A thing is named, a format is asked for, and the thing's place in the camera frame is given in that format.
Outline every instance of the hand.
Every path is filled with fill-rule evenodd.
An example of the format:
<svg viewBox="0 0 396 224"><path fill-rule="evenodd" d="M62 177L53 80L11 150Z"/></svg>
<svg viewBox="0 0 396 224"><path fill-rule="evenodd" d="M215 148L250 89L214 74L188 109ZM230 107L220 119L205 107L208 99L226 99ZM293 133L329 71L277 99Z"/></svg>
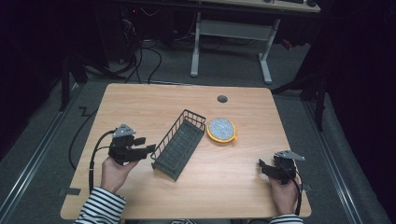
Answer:
<svg viewBox="0 0 396 224"><path fill-rule="evenodd" d="M273 193L273 199L276 205L277 212L280 215L294 214L294 205L297 202L298 190L292 180L285 185L281 185L276 179L268 176ZM296 177L295 181L299 184L299 179Z"/></svg>
<svg viewBox="0 0 396 224"><path fill-rule="evenodd" d="M125 165L117 164L113 158L107 157L102 163L102 181L100 187L112 193L125 183L126 177L139 161L132 161Z"/></svg>

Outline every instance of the table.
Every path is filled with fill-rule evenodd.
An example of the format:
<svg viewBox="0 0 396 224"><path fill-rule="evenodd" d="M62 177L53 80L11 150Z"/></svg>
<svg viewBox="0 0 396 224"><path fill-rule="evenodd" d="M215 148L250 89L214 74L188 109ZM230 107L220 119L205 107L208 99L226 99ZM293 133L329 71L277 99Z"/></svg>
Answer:
<svg viewBox="0 0 396 224"><path fill-rule="evenodd" d="M240 7L271 8L301 12L320 12L319 6L310 7L306 4L306 2L304 2L303 4L295 4L283 1L271 1L270 3L265 3L262 0L200 0L199 4L202 3L235 5ZM195 25L195 44L191 60L191 76L198 76L200 57L200 35L217 35L224 37L265 41L266 45L262 49L262 53L259 54L259 62L262 68L264 82L266 84L271 84L272 79L266 60L270 48L273 44L274 38L276 36L276 31L278 29L279 23L280 18L276 18L273 24L266 25L229 21L201 20L201 12L198 12Z"/></svg>
<svg viewBox="0 0 396 224"><path fill-rule="evenodd" d="M228 101L220 103L218 96ZM206 134L178 180L153 170L152 159L142 160L118 191L127 200L125 219L272 217L276 209L270 184L258 160L271 163L274 153L289 143L271 92L265 88L110 84L92 125L70 188L62 218L75 219L89 196L88 167L92 150L102 134L125 122L158 144L184 109L206 117L229 119L237 141L221 144ZM102 141L108 146L111 137ZM100 184L101 163L107 149L95 158L94 184ZM311 213L305 193L301 216Z"/></svg>

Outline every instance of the gray floor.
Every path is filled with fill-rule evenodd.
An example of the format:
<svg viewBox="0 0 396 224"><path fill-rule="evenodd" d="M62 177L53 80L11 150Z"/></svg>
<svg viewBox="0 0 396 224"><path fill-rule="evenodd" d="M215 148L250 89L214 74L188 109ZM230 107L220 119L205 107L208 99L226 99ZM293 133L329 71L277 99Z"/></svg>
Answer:
<svg viewBox="0 0 396 224"><path fill-rule="evenodd" d="M245 47L257 50L256 45L259 46L260 43ZM145 46L154 46L154 43L147 42ZM213 48L213 46L216 44L203 48ZM158 44L152 49L161 53L162 63L152 76L151 83L155 85L172 82L274 89L294 79L309 50L309 46L286 50L282 46L273 45L268 57L273 84L266 85L263 82L257 54L245 53L243 48L240 50L234 48L235 45L222 45L216 50L203 49L200 74L192 78L189 75L191 46L175 45L169 48ZM143 50L142 64L138 70L143 82L148 79L159 60L160 57L156 53ZM64 191L69 187L74 173L68 161L68 150L78 128L87 119L82 116L81 107L87 108L87 114L94 111L100 104L106 85L110 82L115 81L90 76L90 81L86 85L79 86L73 91L76 97L66 113L58 112L61 105L61 88L57 85L47 102L31 117L28 127L18 142L0 163L2 180L0 201L5 202L1 208L0 220L4 223L71 222L60 217ZM136 75L130 82L138 82ZM306 157L306 161L297 162L304 183L310 188L307 195L312 207L312 215L306 217L304 222L390 223L350 151L332 111L330 99L328 97L326 99L324 132L320 133L312 123L310 112L312 103L301 102L297 91L287 91L275 95L274 98L291 149ZM59 128L47 133L57 118L61 118L62 121L59 123ZM71 147L74 164L78 162L92 122L93 118L83 126ZM50 141L43 144L43 139ZM43 156L42 160L31 161L31 158L38 154ZM25 170L25 167L31 167L29 164L32 163L35 163L37 169ZM19 184L21 197L7 197L16 183L20 183L19 177L28 171L30 171L28 176L33 178L27 178L24 184Z"/></svg>

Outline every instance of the gray carpet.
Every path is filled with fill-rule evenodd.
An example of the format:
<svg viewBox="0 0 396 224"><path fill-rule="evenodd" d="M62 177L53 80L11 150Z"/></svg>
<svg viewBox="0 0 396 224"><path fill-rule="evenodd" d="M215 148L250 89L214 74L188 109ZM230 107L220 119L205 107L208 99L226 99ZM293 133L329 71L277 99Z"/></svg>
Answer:
<svg viewBox="0 0 396 224"><path fill-rule="evenodd" d="M274 83L271 86L263 83L261 69L256 54L237 51L231 53L233 45L221 46L216 50L202 50L200 74L190 77L191 46L172 48L159 44L153 49L162 55L162 63L151 78L151 83L176 82L193 85L264 87L273 89L293 80L309 46L286 50L274 45L268 58L268 64ZM154 70L160 57L153 51L143 50L143 60L139 67L140 80L145 81ZM64 114L64 121L54 134L48 151L19 203L9 216L7 223L70 223L62 220L60 211L64 201L64 190L70 185L74 170L68 161L68 150L73 137L81 124L87 119L82 116L86 107L87 114L100 104L106 85L114 80L90 76L85 86L80 86L80 94L69 110ZM138 82L137 76L131 79ZM304 219L305 223L349 223L348 215L339 192L334 185L330 170L322 152L322 142L318 138L316 127L312 125L305 104L300 101L296 91L287 91L275 95L279 111L291 149L304 155L306 161L297 165L304 183L311 188L307 192L312 207L312 215ZM31 117L30 123L18 142L1 161L0 179L2 180L0 200L5 202L8 193L18 180L24 167L39 147L41 139L51 122L58 116L61 105L61 89L57 85L50 98ZM73 163L78 158L89 134L93 119L83 127L72 147ZM364 223L390 223L375 194L361 172L359 164L350 152L336 116L332 111L331 101L326 100L323 117L326 142L340 168L346 185L356 202L361 220Z"/></svg>

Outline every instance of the gray speckled disc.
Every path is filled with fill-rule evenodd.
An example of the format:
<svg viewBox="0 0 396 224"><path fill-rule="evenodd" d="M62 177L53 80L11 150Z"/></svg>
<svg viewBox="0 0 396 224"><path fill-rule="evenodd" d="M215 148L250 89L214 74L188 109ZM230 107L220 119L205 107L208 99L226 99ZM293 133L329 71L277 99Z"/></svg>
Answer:
<svg viewBox="0 0 396 224"><path fill-rule="evenodd" d="M213 119L209 123L209 131L220 140L228 140L234 133L233 125L227 119Z"/></svg>

